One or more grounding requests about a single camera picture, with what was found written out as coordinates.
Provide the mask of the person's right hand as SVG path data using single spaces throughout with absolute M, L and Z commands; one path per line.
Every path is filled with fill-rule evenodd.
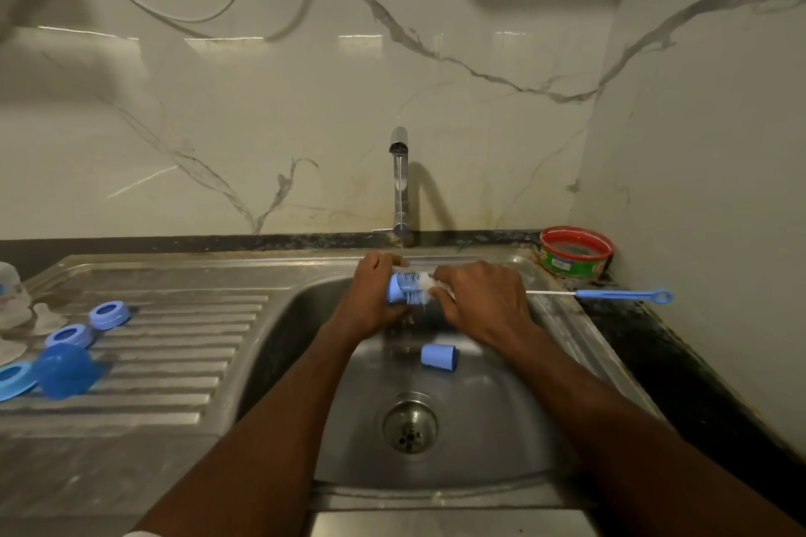
M 513 357 L 524 347 L 533 328 L 526 290 L 518 271 L 487 261 L 465 265 L 469 283 L 429 290 L 449 323 L 474 340 L 490 346 L 504 357 Z

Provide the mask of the person's left hand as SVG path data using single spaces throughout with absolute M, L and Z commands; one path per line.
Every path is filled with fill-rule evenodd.
M 354 346 L 376 335 L 406 315 L 406 304 L 387 300 L 389 278 L 394 272 L 376 271 L 376 253 L 368 252 L 358 263 L 348 289 L 330 319 L 330 324 Z

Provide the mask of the blue handled bottle brush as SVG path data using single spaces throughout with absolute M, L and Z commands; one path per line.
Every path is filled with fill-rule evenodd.
M 409 306 L 425 306 L 432 300 L 429 292 L 432 288 L 443 288 L 448 294 L 453 297 L 452 290 L 436 281 L 426 272 L 408 272 L 412 284 L 412 290 L 408 294 Z M 527 290 L 527 295 L 545 295 L 545 296 L 572 296 L 576 298 L 588 299 L 607 299 L 607 300 L 628 300 L 637 302 L 651 302 L 658 305 L 668 305 L 673 302 L 674 295 L 665 289 L 657 289 L 650 291 L 631 291 L 631 290 L 616 290 L 616 289 L 579 289 L 572 291 L 559 291 L 559 290 Z

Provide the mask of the person's right forearm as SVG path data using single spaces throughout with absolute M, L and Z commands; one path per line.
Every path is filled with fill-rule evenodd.
M 639 537 L 806 537 L 806 529 L 583 368 L 530 322 L 500 352 Z

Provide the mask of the person's left forearm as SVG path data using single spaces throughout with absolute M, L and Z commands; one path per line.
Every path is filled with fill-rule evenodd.
M 299 537 L 336 389 L 358 345 L 380 329 L 325 323 L 126 537 Z

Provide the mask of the chrome faucet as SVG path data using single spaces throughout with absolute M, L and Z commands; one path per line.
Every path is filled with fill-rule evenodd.
M 413 245 L 408 200 L 408 132 L 402 126 L 392 130 L 388 152 L 393 157 L 394 210 L 392 234 L 402 247 Z

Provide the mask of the red green soap tub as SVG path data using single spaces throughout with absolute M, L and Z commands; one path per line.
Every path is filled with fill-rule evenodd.
M 539 234 L 539 264 L 559 277 L 598 279 L 606 270 L 615 245 L 608 237 L 583 227 L 553 226 Z

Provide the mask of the metal sink drain strainer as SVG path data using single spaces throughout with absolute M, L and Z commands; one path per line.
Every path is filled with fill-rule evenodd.
M 438 418 L 424 402 L 404 400 L 392 407 L 381 422 L 385 441 L 395 451 L 418 455 L 430 450 L 438 439 Z

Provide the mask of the stainless steel sink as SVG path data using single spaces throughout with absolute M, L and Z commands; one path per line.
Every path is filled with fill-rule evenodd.
M 264 396 L 332 315 L 358 250 L 64 257 L 25 281 L 70 323 L 106 300 L 134 314 L 97 335 L 85 394 L 0 402 L 0 537 L 122 537 Z M 454 345 L 454 372 L 421 363 Z M 404 400 L 438 418 L 434 446 L 393 450 Z M 315 535 L 599 534 L 570 444 L 493 350 L 439 307 L 360 344 L 315 473 Z

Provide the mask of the translucent blue bottle hood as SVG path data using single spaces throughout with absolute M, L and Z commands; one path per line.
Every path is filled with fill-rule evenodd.
M 88 350 L 66 343 L 44 349 L 32 371 L 42 394 L 56 401 L 86 393 L 103 375 Z

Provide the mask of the clear silicone bottle nipple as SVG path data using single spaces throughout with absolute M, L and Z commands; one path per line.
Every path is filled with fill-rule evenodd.
M 32 305 L 35 322 L 31 329 L 31 336 L 49 336 L 56 330 L 68 324 L 68 318 L 53 311 L 45 302 Z

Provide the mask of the clear baby bottle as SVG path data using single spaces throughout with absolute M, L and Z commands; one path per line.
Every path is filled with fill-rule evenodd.
M 0 331 L 24 325 L 32 317 L 31 296 L 17 269 L 0 261 Z

